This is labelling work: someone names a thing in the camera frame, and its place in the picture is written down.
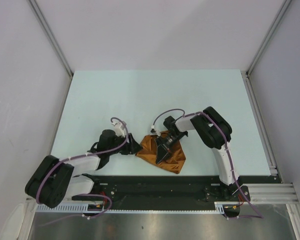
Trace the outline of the orange cloth napkin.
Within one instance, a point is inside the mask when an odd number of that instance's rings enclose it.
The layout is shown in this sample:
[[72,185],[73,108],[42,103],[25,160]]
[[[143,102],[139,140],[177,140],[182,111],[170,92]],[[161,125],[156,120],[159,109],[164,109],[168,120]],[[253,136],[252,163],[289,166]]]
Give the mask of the orange cloth napkin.
[[179,174],[186,162],[186,155],[182,149],[180,141],[178,140],[173,145],[171,156],[167,160],[163,160],[161,163],[156,164],[156,138],[156,135],[146,135],[140,143],[142,150],[137,152],[135,155],[155,167],[174,174]]

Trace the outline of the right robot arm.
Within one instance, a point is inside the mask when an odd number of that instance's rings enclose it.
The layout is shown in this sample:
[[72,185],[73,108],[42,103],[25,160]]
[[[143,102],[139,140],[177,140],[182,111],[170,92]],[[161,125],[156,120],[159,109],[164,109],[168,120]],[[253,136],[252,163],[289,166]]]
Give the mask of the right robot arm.
[[155,163],[166,161],[173,154],[173,146],[184,136],[188,136],[188,131],[195,130],[202,142],[212,150],[219,173],[219,179],[224,184],[220,188],[221,196],[232,201],[239,194],[239,189],[235,185],[239,182],[240,175],[236,172],[230,152],[231,134],[233,132],[229,123],[211,106],[202,111],[185,114],[179,109],[182,116],[175,119],[167,117],[163,125],[168,130],[166,136],[162,136],[155,128],[158,117],[152,123],[150,133],[156,135],[156,159]]

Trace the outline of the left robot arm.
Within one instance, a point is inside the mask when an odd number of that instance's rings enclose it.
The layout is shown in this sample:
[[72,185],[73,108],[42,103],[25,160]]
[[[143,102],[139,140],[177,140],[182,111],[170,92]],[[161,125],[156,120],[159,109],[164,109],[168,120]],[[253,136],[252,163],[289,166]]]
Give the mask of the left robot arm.
[[88,172],[103,168],[115,154],[135,155],[142,146],[129,133],[127,137],[116,135],[114,130],[103,130],[99,140],[90,150],[75,159],[62,161],[47,155],[25,185],[25,193],[38,204],[57,207],[64,199],[84,194],[95,200],[101,188],[94,184]]

